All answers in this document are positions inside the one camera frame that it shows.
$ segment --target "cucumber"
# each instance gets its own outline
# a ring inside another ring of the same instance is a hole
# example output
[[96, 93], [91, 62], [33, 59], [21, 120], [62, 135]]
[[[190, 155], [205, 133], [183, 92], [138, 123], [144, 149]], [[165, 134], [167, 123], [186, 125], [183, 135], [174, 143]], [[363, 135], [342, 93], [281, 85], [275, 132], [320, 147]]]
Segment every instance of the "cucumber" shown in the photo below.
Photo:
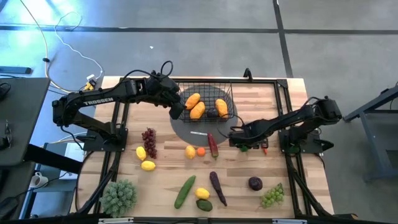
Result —
[[197, 206], [200, 210], [203, 210], [205, 212], [210, 212], [213, 209], [211, 202], [203, 199], [197, 200]]
[[191, 190], [193, 183], [195, 183], [195, 179], [196, 179], [196, 176], [193, 175], [190, 178], [188, 178], [187, 181], [185, 181], [180, 192], [178, 193], [177, 198], [175, 199], [174, 208], [176, 208], [176, 209], [181, 208], [182, 204], [184, 203], [184, 201], [189, 193], [189, 190]]

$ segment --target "wire basket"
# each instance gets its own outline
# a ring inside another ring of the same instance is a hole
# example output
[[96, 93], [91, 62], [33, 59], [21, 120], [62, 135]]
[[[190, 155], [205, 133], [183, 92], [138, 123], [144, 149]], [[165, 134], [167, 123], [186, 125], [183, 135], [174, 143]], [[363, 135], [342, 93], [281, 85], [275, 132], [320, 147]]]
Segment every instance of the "wire basket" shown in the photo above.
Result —
[[[180, 87], [179, 95], [181, 96], [181, 103], [185, 105], [188, 98], [194, 93], [200, 94], [200, 101], [205, 104], [205, 112], [200, 119], [191, 119], [189, 117], [190, 110], [184, 110], [179, 119], [183, 122], [225, 122], [232, 118], [235, 114], [234, 101], [232, 94], [231, 83], [178, 83]], [[225, 118], [209, 118], [207, 111], [216, 108], [216, 100], [223, 99], [228, 108], [228, 115]]]

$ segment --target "red grapes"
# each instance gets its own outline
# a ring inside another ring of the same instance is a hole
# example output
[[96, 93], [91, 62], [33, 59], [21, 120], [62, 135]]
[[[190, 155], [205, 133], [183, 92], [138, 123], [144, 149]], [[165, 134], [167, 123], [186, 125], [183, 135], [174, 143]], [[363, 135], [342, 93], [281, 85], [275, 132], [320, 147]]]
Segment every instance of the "red grapes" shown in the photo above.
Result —
[[156, 132], [155, 129], [153, 128], [147, 128], [147, 131], [142, 133], [142, 140], [144, 140], [144, 149], [147, 152], [147, 154], [153, 158], [156, 159], [156, 152], [157, 150], [155, 149], [156, 147]]

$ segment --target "wooden tabletop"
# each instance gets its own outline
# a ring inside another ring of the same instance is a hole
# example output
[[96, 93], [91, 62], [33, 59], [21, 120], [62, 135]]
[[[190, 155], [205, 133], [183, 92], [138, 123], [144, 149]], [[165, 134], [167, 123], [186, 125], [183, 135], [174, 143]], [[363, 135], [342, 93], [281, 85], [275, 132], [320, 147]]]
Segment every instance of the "wooden tabletop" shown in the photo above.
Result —
[[[102, 87], [115, 86], [120, 77], [105, 77]], [[288, 79], [293, 110], [299, 109], [307, 99], [303, 79]], [[238, 115], [244, 121], [271, 119], [277, 116], [274, 87], [270, 84], [233, 84], [234, 102]], [[281, 97], [286, 113], [285, 100]], [[111, 120], [114, 103], [98, 105], [95, 118], [107, 122]], [[286, 163], [280, 153], [277, 134], [269, 137], [268, 155], [262, 150], [240, 152], [228, 146], [228, 141], [219, 144], [220, 155], [215, 161], [209, 149], [205, 157], [190, 160], [185, 157], [188, 145], [175, 135], [170, 125], [169, 108], [155, 107], [148, 103], [130, 105], [127, 128], [129, 136], [126, 150], [122, 153], [118, 180], [128, 179], [137, 186], [137, 204], [127, 217], [228, 217], [228, 218], [292, 218], [292, 200]], [[136, 156], [136, 147], [143, 145], [141, 133], [146, 127], [156, 130], [157, 159], [148, 160], [156, 163], [156, 169], [146, 172], [140, 168], [141, 161]], [[98, 185], [104, 153], [94, 152], [83, 167], [79, 186], [78, 204], [81, 207]], [[333, 213], [325, 171], [319, 158], [303, 154], [304, 171], [308, 188], [325, 210]], [[211, 186], [209, 173], [215, 171], [221, 182], [228, 206], [225, 207]], [[184, 182], [196, 175], [187, 199], [180, 209], [174, 208], [174, 201]], [[264, 188], [255, 192], [248, 188], [248, 179], [258, 176]], [[268, 189], [282, 183], [285, 190], [282, 205], [263, 209], [260, 196]], [[210, 192], [209, 201], [213, 204], [211, 212], [203, 212], [196, 206], [194, 191], [204, 187]], [[304, 212], [302, 192], [297, 186], [300, 208]]]

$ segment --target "concrete floor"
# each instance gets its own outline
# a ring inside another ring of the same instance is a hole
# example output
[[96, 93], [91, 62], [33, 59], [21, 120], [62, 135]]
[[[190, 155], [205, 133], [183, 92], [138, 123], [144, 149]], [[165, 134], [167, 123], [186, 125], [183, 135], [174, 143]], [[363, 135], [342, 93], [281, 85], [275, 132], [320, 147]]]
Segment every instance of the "concrete floor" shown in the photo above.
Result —
[[[25, 0], [41, 24], [55, 24], [69, 11], [83, 16], [82, 26], [179, 28], [277, 28], [272, 0]], [[398, 29], [395, 0], [279, 0], [285, 29]], [[63, 25], [75, 25], [71, 16]], [[9, 0], [0, 12], [0, 25], [33, 24], [18, 0]], [[160, 69], [173, 60], [173, 75], [240, 77], [246, 67], [256, 77], [286, 77], [278, 34], [199, 34], [131, 32], [62, 32], [66, 42], [96, 59], [105, 75], [124, 75], [140, 68]], [[46, 32], [50, 76], [61, 86], [79, 89], [98, 67], [63, 46]], [[293, 76], [304, 78], [309, 96], [328, 95], [343, 114], [366, 103], [398, 80], [397, 35], [287, 34]], [[2, 65], [34, 69], [43, 77], [43, 40], [36, 30], [0, 31]], [[65, 136], [51, 121], [50, 102], [60, 95], [48, 92], [32, 143], [56, 141]], [[92, 107], [85, 108], [93, 115]], [[72, 132], [83, 131], [70, 128]], [[323, 128], [323, 139], [335, 143], [325, 153], [326, 175], [335, 213], [356, 213], [360, 219], [398, 222], [398, 179], [370, 184], [362, 176], [374, 167], [359, 120]], [[59, 203], [63, 195], [49, 195]], [[37, 203], [42, 215], [65, 213]]]

